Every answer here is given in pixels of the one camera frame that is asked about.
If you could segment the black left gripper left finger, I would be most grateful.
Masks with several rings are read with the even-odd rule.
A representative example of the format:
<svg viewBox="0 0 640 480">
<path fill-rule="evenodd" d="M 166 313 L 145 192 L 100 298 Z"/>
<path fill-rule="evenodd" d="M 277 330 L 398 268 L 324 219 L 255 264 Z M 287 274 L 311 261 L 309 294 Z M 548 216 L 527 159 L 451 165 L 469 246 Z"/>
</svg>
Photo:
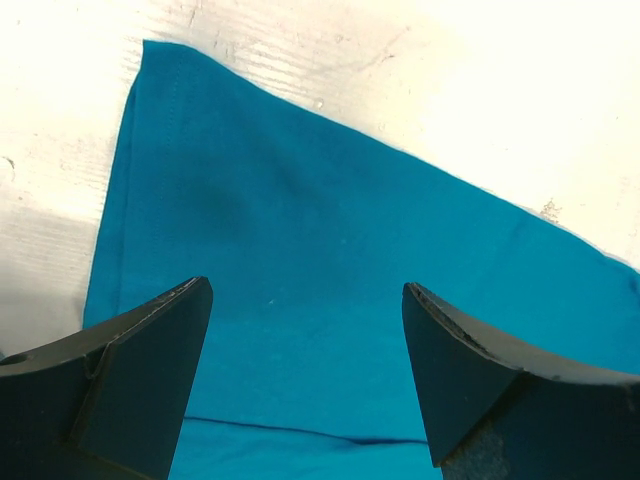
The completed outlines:
<svg viewBox="0 0 640 480">
<path fill-rule="evenodd" d="M 168 478 L 212 303 L 195 277 L 2 359 L 2 478 Z"/>
</svg>

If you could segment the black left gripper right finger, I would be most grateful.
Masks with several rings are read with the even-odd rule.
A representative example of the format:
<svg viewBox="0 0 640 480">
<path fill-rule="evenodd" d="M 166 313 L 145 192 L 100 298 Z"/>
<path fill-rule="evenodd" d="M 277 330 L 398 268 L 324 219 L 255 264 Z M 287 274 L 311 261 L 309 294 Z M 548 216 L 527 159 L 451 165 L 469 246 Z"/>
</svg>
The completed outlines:
<svg viewBox="0 0 640 480">
<path fill-rule="evenodd" d="M 446 479 L 635 479 L 639 379 L 545 351 L 408 283 L 402 320 Z"/>
</svg>

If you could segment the teal blue t shirt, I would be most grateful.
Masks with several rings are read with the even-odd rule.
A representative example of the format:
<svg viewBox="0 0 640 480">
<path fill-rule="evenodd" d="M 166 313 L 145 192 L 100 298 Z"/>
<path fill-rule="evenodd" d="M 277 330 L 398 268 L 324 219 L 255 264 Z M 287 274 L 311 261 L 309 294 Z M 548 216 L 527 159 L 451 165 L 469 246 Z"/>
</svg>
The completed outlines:
<svg viewBox="0 0 640 480">
<path fill-rule="evenodd" d="M 639 276 L 569 232 L 145 41 L 84 313 L 194 277 L 212 317 L 174 479 L 435 479 L 401 320 L 418 282 L 552 352 L 639 370 Z"/>
</svg>

